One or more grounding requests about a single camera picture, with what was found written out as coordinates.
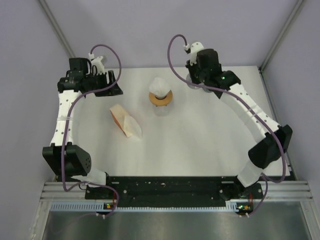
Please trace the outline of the grey ribbed glass dripper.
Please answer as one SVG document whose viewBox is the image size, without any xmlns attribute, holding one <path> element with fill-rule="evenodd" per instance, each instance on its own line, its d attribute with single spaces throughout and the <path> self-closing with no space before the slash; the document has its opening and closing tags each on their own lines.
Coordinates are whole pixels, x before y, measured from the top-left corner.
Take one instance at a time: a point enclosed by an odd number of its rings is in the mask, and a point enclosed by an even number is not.
<svg viewBox="0 0 320 240">
<path fill-rule="evenodd" d="M 208 89 L 207 87 L 202 87 L 203 91 L 206 93 L 211 93 L 212 90 Z"/>
</svg>

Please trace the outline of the grey glass carafe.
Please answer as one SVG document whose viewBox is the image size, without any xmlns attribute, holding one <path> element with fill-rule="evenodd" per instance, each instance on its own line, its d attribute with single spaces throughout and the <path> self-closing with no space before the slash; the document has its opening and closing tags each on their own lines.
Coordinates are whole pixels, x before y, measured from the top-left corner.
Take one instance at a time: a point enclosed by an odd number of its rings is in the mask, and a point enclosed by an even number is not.
<svg viewBox="0 0 320 240">
<path fill-rule="evenodd" d="M 197 90 L 197 89 L 202 88 L 203 84 L 202 83 L 193 83 L 189 74 L 186 76 L 185 80 L 187 81 L 187 86 L 193 90 Z"/>
</svg>

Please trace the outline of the cream filter holder box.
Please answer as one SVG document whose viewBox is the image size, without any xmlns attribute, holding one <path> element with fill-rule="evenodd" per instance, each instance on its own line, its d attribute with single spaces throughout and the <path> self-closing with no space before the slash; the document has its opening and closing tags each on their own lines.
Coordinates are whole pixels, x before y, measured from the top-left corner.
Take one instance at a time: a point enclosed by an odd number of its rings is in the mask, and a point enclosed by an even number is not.
<svg viewBox="0 0 320 240">
<path fill-rule="evenodd" d="M 109 110 L 114 122 L 117 124 L 117 126 L 122 130 L 124 135 L 127 137 L 127 134 L 124 131 L 124 118 L 125 116 L 129 115 L 129 113 L 120 104 L 116 104 L 112 106 Z"/>
</svg>

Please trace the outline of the clear glass cup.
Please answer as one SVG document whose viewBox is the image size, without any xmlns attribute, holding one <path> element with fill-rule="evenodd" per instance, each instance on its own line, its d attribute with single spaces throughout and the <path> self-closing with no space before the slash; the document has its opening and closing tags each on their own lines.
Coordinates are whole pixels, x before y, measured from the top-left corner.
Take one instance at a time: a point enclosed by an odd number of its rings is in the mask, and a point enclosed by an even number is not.
<svg viewBox="0 0 320 240">
<path fill-rule="evenodd" d="M 164 117 L 170 113 L 171 105 L 170 104 L 163 105 L 163 106 L 153 105 L 152 109 L 156 116 Z"/>
</svg>

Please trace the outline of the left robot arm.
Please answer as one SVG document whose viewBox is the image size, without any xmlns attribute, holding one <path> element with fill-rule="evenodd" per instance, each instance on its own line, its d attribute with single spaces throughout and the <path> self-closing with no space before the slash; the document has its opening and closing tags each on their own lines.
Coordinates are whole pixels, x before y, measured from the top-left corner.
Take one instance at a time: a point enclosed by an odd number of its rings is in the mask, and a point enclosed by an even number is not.
<svg viewBox="0 0 320 240">
<path fill-rule="evenodd" d="M 92 166 L 90 154 L 79 143 L 80 114 L 86 96 L 113 97 L 123 94 L 113 70 L 106 70 L 104 56 L 70 58 L 69 70 L 57 83 L 59 108 L 54 135 L 42 156 L 57 176 L 92 183 L 102 198 L 114 191 L 108 174 Z"/>
</svg>

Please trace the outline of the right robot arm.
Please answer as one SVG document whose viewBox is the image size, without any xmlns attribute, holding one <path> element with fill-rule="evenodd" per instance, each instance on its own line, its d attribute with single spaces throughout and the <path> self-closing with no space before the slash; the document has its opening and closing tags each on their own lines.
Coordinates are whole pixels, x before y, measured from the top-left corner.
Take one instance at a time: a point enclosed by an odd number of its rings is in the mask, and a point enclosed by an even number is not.
<svg viewBox="0 0 320 240">
<path fill-rule="evenodd" d="M 186 47 L 185 52 L 190 55 L 185 65 L 188 69 L 188 86 L 213 92 L 234 111 L 256 142 L 248 151 L 248 162 L 237 175 L 239 182 L 233 185 L 234 194 L 245 198 L 264 170 L 283 158 L 293 130 L 289 125 L 281 126 L 269 117 L 249 96 L 233 71 L 222 70 L 217 51 L 204 48 L 197 42 Z"/>
</svg>

